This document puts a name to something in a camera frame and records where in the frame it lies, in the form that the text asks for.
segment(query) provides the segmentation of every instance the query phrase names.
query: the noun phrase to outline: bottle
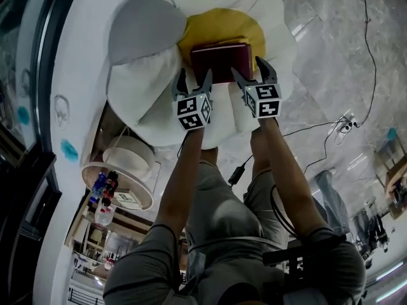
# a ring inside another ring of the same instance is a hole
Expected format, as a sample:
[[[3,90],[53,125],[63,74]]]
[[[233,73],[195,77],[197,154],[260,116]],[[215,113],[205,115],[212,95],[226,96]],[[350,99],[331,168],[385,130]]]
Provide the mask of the bottle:
[[[108,201],[109,203],[107,203],[106,200],[105,202],[99,201],[99,204],[95,211],[95,222],[103,227],[109,225],[112,222],[114,211],[116,210],[115,206],[107,205],[110,204],[110,200]]]
[[[116,172],[109,173],[103,190],[103,198],[113,199],[114,192],[118,187],[118,177],[119,175]]]
[[[106,182],[106,174],[99,173],[99,177],[97,178],[95,184],[92,187],[92,190],[90,191],[90,198],[89,198],[90,202],[96,203],[97,200],[102,196],[105,182]]]

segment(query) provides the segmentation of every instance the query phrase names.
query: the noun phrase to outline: power outlet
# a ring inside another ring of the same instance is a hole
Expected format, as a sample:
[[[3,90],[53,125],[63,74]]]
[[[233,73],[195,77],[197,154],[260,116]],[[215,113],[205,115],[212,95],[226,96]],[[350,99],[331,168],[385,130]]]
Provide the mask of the power outlet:
[[[339,139],[343,139],[346,134],[348,134],[351,129],[353,129],[353,127],[357,125],[357,120],[353,113],[350,116],[347,116],[346,114],[343,116],[345,116],[349,120],[349,122],[343,122],[336,128],[336,134],[339,136]]]

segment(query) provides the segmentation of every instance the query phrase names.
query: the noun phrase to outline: dark red book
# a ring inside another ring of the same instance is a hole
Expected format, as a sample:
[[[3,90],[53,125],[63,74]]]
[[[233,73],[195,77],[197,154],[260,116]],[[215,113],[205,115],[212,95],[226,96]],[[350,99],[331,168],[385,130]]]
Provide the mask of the dark red book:
[[[212,83],[231,83],[234,80],[233,67],[247,79],[252,79],[252,50],[249,44],[225,44],[197,48],[191,51],[192,69],[200,86],[209,69],[212,69]]]

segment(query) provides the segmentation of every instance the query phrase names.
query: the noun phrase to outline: cable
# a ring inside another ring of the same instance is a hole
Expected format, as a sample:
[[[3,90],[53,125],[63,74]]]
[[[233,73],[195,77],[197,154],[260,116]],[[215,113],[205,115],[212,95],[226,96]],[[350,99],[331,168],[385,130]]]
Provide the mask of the cable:
[[[373,84],[373,94],[371,96],[371,100],[370,100],[370,106],[369,106],[369,110],[368,113],[366,114],[365,119],[361,122],[360,125],[356,125],[356,128],[360,128],[368,119],[369,115],[370,115],[370,111],[373,105],[373,100],[375,99],[375,92],[376,92],[376,84],[377,84],[377,66],[376,66],[376,60],[373,56],[373,54],[370,51],[370,46],[368,43],[368,24],[369,24],[369,15],[368,15],[368,3],[366,2],[366,0],[364,1],[364,13],[365,13],[365,26],[364,26],[364,42],[366,43],[366,47],[368,48],[371,60],[373,61],[373,65],[375,66],[375,81]]]
[[[339,144],[337,144],[337,143],[336,143],[336,140],[337,140],[338,137],[339,137],[339,135],[337,135],[337,136],[335,137],[335,140],[334,140],[335,145],[336,145],[336,146],[342,145],[342,143],[345,141],[345,139],[346,139],[346,137],[347,137],[346,135],[347,135],[349,132],[351,132],[353,128],[354,128],[354,126],[353,126],[352,122],[350,122],[350,121],[349,121],[349,124],[348,124],[347,126],[341,127],[341,128],[339,129],[339,131],[340,131],[340,133],[342,133],[344,136],[343,136],[341,142],[340,142]]]
[[[293,135],[294,133],[297,133],[297,132],[300,132],[300,131],[309,130],[309,129],[315,128],[316,126],[322,126],[322,125],[337,125],[338,123],[341,123],[341,122],[350,122],[345,116],[342,116],[342,118],[345,118],[346,120],[344,120],[344,121],[339,120],[339,121],[337,121],[337,122],[325,122],[325,123],[320,123],[320,124],[318,124],[318,125],[309,126],[308,128],[303,128],[303,129],[299,129],[299,130],[294,131],[294,132],[291,132],[291,133],[287,133],[287,134],[283,135],[283,137],[288,137],[289,135]]]
[[[180,155],[180,153],[181,153],[181,150],[183,149],[184,144],[185,144],[185,141],[186,141],[186,138],[187,138],[187,136],[188,136],[189,134],[190,134],[190,131],[188,131],[188,132],[186,133],[186,135],[185,135],[185,137],[184,137],[184,140],[183,140],[181,146],[180,146],[179,149],[178,149],[177,158],[179,158],[179,155]]]
[[[280,209],[278,208],[277,204],[274,201],[273,198],[273,191],[276,188],[275,184],[272,187],[272,190],[270,191],[270,203],[272,204],[272,209],[274,211],[275,217],[277,220],[280,222],[281,226],[291,235],[293,235],[297,240],[301,240],[300,234],[298,234],[297,230],[295,230],[294,227],[284,218],[283,214],[280,212]]]
[[[323,161],[323,160],[325,160],[326,158],[328,158],[328,155],[327,155],[327,153],[326,153],[326,142],[328,141],[328,138],[331,136],[331,134],[335,132],[336,127],[338,126],[338,124],[339,124],[339,122],[336,124],[336,126],[334,127],[334,129],[332,130],[332,132],[326,137],[326,139],[325,139],[325,141],[324,141],[324,152],[325,152],[325,156],[324,156],[323,158],[321,158],[321,159],[318,159],[317,161],[312,162],[311,164],[308,164],[307,167],[305,167],[304,175],[305,175],[305,173],[307,172],[309,166],[312,166],[312,165],[314,165],[314,164],[316,164],[316,163],[319,163],[320,161]]]
[[[246,163],[247,163],[252,157],[253,157],[253,155],[251,155],[251,156],[247,159],[247,161],[245,161],[245,162],[243,163],[243,165],[246,165]]]

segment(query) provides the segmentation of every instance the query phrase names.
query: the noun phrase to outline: shorts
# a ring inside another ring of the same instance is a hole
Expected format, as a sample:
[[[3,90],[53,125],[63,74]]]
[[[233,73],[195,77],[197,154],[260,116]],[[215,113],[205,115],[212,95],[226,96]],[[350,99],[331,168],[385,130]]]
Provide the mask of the shorts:
[[[268,240],[276,248],[286,249],[288,232],[276,218],[270,203],[273,185],[271,170],[259,173],[244,194],[244,202],[241,202],[219,170],[201,162],[185,229],[188,248],[198,248],[219,239],[250,237]],[[287,217],[277,189],[274,189],[273,197],[279,210]]]

